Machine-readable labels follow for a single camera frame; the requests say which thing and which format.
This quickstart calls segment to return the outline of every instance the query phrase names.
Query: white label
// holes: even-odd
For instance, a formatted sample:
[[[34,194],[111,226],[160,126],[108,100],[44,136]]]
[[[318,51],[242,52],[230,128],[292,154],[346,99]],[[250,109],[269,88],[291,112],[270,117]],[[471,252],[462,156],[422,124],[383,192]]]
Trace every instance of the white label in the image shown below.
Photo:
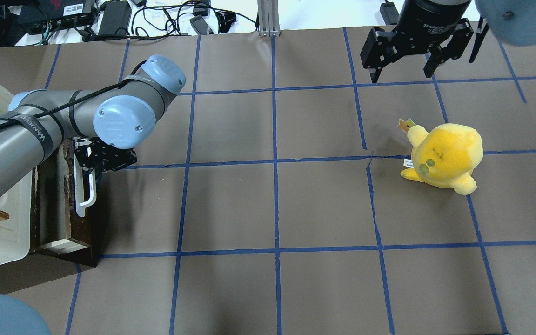
[[[84,8],[84,4],[69,5],[63,7],[63,16],[73,15],[75,13],[81,13]]]

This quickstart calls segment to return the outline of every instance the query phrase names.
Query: light blue object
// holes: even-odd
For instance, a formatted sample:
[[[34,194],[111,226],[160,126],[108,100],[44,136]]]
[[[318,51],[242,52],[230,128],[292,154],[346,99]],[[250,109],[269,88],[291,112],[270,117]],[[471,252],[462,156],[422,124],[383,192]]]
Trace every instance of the light blue object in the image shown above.
[[[28,94],[30,94],[32,92],[36,92],[36,91],[44,91],[44,89],[35,89],[35,90],[32,90],[32,91],[28,91],[28,92],[18,93],[15,96],[13,96],[13,98],[11,98],[11,102],[9,103],[9,106],[8,106],[8,112],[11,112],[14,109],[18,108],[18,106],[20,105],[22,100],[24,100],[24,98],[26,98],[28,96]]]
[[[142,70],[155,82],[175,95],[179,95],[185,85],[185,74],[177,64],[167,57],[151,55],[146,63],[142,64]]]
[[[493,35],[520,47],[536,44],[536,0],[475,0]]]
[[[94,131],[100,139],[119,149],[131,149],[154,130],[156,116],[146,101],[131,95],[105,100],[94,114]]]
[[[51,335],[47,323],[27,303],[0,295],[0,335]]]

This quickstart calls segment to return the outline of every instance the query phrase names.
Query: plush toy tag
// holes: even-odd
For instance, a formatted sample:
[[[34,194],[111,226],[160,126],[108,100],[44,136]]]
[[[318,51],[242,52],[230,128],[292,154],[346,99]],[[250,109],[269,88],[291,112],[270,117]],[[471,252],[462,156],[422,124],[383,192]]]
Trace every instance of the plush toy tag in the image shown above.
[[[416,124],[414,123],[413,120],[411,119],[407,119],[406,121],[405,120],[398,120],[398,127],[401,129],[401,130],[404,130],[405,132],[408,132],[409,129],[412,127],[412,126],[415,126]]]

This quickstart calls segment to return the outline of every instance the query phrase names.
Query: stuffed animal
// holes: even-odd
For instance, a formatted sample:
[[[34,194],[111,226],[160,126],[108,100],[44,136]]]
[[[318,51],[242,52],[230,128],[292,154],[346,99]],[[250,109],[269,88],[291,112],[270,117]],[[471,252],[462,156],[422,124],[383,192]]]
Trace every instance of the stuffed animal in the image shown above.
[[[471,127],[446,123],[430,133],[410,119],[400,120],[399,128],[407,131],[413,145],[413,167],[400,176],[429,185],[453,188],[456,193],[468,195],[477,188],[470,176],[483,159],[481,136]]]

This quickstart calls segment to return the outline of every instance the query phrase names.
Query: power adapter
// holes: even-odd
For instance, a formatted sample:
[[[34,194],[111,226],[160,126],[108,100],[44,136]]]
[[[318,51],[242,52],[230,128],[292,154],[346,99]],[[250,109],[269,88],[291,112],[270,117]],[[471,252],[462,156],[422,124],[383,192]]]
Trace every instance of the power adapter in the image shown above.
[[[194,16],[208,16],[208,6],[210,6],[210,0],[200,0],[199,3],[200,5],[194,6]]]
[[[127,1],[107,1],[101,6],[104,9],[102,21],[98,28],[99,35],[126,36],[127,24],[132,15],[132,7]]]
[[[381,4],[380,13],[387,26],[398,24],[398,10],[396,10],[393,2],[384,2]]]

